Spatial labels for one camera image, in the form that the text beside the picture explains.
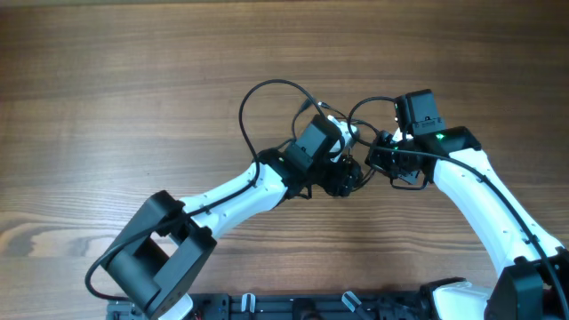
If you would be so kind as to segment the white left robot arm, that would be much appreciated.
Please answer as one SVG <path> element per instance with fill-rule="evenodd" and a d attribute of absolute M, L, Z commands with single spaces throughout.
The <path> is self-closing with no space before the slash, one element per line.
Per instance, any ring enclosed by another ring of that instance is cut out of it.
<path fill-rule="evenodd" d="M 188 316 L 194 307 L 188 290 L 224 234 L 314 185 L 332 196 L 351 192 L 361 171 L 347 152 L 358 136 L 353 124 L 316 115 L 286 148 L 261 151 L 245 172 L 217 188 L 181 199 L 155 193 L 100 266 L 143 318 Z"/>

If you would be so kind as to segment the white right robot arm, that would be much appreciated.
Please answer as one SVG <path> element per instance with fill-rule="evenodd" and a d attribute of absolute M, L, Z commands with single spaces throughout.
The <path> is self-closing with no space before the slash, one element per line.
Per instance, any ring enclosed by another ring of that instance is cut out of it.
<path fill-rule="evenodd" d="M 368 164 L 415 188 L 419 173 L 461 211 L 487 251 L 493 288 L 462 279 L 426 286 L 435 319 L 566 319 L 568 250 L 516 200 L 464 126 L 448 128 L 431 90 L 391 99 L 398 129 L 379 132 Z"/>

